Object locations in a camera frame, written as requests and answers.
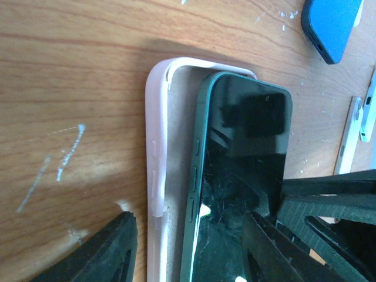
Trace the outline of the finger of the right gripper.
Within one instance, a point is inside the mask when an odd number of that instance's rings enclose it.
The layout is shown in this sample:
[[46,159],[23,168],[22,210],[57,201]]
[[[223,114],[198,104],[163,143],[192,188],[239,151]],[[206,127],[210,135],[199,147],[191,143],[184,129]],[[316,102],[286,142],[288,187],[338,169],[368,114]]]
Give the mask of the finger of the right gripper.
[[375,280],[375,171],[256,188],[257,213],[343,281]]

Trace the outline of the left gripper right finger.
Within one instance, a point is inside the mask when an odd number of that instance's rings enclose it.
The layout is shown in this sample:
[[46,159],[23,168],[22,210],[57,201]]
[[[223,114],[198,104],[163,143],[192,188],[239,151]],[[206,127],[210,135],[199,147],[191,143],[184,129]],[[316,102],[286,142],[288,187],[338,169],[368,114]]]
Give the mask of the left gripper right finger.
[[246,213],[242,247],[247,281],[343,281],[257,213]]

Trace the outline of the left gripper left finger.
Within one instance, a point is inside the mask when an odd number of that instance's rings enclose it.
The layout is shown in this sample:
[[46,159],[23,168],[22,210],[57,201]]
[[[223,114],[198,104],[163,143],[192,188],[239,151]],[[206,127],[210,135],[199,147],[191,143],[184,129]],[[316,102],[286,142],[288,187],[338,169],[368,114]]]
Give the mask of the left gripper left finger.
[[124,211],[32,281],[132,281],[136,253],[136,218]]

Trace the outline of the white phone black screen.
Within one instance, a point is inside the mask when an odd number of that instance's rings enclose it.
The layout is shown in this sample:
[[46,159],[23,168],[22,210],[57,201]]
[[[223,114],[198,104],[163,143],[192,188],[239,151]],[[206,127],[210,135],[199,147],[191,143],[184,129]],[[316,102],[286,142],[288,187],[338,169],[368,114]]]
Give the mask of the white phone black screen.
[[359,139],[362,118],[362,100],[358,96],[353,96],[338,151],[334,175],[346,174],[351,171],[351,166]]

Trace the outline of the pink phone case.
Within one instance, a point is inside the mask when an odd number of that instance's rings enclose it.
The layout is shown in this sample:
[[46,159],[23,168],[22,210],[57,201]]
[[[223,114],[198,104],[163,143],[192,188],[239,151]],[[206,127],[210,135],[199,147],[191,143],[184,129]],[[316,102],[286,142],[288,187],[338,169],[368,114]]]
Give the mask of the pink phone case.
[[178,281],[197,94],[211,73],[254,72],[190,57],[158,62],[145,86],[147,280]]

